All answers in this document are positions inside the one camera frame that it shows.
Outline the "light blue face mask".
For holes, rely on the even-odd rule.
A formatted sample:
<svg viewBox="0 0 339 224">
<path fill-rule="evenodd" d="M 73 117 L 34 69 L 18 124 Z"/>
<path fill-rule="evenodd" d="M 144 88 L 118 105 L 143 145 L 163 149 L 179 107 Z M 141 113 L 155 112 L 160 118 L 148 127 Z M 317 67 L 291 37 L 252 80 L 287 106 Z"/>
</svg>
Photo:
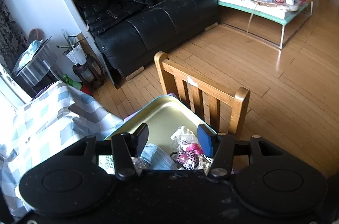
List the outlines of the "light blue face mask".
<svg viewBox="0 0 339 224">
<path fill-rule="evenodd" d="M 178 169 L 176 163 L 166 152 L 151 143 L 144 147 L 141 158 L 145 162 L 146 170 L 172 171 Z"/>
</svg>

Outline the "gold metal tin tray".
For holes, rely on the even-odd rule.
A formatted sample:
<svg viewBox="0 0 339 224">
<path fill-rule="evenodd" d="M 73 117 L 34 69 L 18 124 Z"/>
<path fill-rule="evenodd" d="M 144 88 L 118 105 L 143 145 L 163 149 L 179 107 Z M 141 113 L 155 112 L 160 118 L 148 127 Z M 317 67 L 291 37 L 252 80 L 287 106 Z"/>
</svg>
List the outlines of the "gold metal tin tray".
<svg viewBox="0 0 339 224">
<path fill-rule="evenodd" d="M 197 137 L 199 124 L 208 125 L 177 98 L 171 95 L 157 97 L 137 113 L 129 117 L 111 136 L 112 155 L 99 156 L 99 166 L 119 179 L 141 174 L 146 170 L 141 156 L 131 155 L 131 134 L 142 124 L 149 128 L 147 144 L 159 146 L 169 156 L 174 151 L 172 134 L 178 127 L 189 128 Z"/>
</svg>

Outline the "wooden chair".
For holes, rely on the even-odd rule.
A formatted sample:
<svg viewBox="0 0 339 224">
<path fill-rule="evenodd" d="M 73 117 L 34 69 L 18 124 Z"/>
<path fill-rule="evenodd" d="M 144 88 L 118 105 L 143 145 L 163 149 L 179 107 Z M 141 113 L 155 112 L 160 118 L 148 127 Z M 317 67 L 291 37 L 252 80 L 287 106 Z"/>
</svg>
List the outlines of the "wooden chair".
<svg viewBox="0 0 339 224">
<path fill-rule="evenodd" d="M 248 111 L 250 90 L 239 87 L 233 93 L 221 83 L 169 60 L 165 52 L 156 53 L 154 62 L 164 94 L 174 94 L 202 120 L 207 105 L 210 127 L 215 132 L 220 131 L 221 105 L 227 105 L 231 108 L 228 134 L 241 134 Z"/>
</svg>

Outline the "dark wooden plant stand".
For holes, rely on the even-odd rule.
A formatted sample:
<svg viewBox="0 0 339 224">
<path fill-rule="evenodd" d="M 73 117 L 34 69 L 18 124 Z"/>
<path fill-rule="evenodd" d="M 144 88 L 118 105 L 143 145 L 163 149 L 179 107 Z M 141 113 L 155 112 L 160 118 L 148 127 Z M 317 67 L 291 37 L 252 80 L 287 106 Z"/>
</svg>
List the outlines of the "dark wooden plant stand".
<svg viewBox="0 0 339 224">
<path fill-rule="evenodd" d="M 90 54 L 87 54 L 84 64 L 73 65 L 72 70 L 89 89 L 96 90 L 105 83 L 105 72 L 101 64 Z"/>
</svg>

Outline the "checkered cloth cover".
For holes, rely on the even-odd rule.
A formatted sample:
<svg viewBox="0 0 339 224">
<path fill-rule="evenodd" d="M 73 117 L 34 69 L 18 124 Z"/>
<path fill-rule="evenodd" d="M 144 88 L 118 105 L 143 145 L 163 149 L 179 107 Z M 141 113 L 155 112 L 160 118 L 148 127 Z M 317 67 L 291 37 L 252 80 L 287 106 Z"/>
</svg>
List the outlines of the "checkered cloth cover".
<svg viewBox="0 0 339 224">
<path fill-rule="evenodd" d="M 92 96 L 61 81 L 19 108 L 9 126 L 1 126 L 1 190 L 11 215 L 26 213 L 18 185 L 27 171 L 83 137 L 107 138 L 122 123 Z"/>
</svg>

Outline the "potted plant white pot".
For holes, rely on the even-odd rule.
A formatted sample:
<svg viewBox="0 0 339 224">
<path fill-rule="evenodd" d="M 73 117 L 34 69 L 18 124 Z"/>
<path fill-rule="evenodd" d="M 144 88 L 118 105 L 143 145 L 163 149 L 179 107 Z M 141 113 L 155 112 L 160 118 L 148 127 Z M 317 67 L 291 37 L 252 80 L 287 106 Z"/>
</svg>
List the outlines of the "potted plant white pot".
<svg viewBox="0 0 339 224">
<path fill-rule="evenodd" d="M 61 46 L 56 46 L 59 49 L 63 50 L 63 54 L 74 64 L 74 65 L 84 65 L 87 60 L 87 56 L 81 41 L 85 40 L 83 36 L 69 35 L 64 29 L 61 30 L 61 33 L 65 39 L 65 44 Z"/>
</svg>

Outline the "black leather sofa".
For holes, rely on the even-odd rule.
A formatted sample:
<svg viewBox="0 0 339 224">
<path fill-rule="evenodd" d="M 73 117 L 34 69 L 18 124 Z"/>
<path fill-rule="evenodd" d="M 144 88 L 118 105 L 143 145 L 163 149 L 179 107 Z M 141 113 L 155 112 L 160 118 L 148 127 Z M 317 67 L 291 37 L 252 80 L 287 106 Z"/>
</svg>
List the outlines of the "black leather sofa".
<svg viewBox="0 0 339 224">
<path fill-rule="evenodd" d="M 219 21 L 217 0 L 77 0 L 113 85 Z"/>
</svg>

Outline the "silver round side table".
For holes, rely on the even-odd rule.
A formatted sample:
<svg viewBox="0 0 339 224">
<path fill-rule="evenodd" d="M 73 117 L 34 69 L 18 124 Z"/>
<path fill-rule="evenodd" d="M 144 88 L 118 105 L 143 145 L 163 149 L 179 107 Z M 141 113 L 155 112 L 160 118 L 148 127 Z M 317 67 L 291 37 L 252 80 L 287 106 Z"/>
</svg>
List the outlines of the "silver round side table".
<svg viewBox="0 0 339 224">
<path fill-rule="evenodd" d="M 12 74 L 21 77 L 30 87 L 35 87 L 49 72 L 53 73 L 53 66 L 57 55 L 49 48 L 51 38 L 34 40 L 16 62 Z"/>
</svg>

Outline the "glass coffee table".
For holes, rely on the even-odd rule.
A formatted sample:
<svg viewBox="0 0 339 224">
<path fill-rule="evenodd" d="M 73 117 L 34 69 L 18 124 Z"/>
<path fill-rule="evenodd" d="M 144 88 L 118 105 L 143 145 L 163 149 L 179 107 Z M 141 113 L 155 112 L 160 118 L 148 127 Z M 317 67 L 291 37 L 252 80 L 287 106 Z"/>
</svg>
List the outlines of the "glass coffee table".
<svg viewBox="0 0 339 224">
<path fill-rule="evenodd" d="M 310 19 L 313 14 L 313 0 L 297 0 L 292 6 L 286 3 L 266 2 L 262 0 L 217 0 L 217 2 L 219 6 L 250 14 L 251 18 L 257 16 L 280 25 L 282 30 L 278 42 L 249 32 L 251 21 L 248 22 L 246 29 L 242 29 L 231 24 L 228 25 L 231 28 L 246 32 L 247 34 L 258 38 L 279 50 L 282 50 L 284 46 L 288 44 L 294 35 L 302 28 L 304 23 L 301 23 L 291 36 L 286 38 L 285 33 L 287 25 L 300 14 L 304 14 L 306 19 Z"/>
</svg>

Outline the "patterned curtain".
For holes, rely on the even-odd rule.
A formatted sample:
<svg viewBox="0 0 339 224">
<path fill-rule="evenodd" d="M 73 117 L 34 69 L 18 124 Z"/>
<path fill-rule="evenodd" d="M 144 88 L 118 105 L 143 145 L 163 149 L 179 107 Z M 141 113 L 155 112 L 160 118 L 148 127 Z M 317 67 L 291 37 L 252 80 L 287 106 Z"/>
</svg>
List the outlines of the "patterned curtain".
<svg viewBox="0 0 339 224">
<path fill-rule="evenodd" d="M 0 49 L 1 65 L 11 73 L 19 56 L 29 43 L 21 27 L 12 18 L 3 0 L 0 1 Z"/>
</svg>

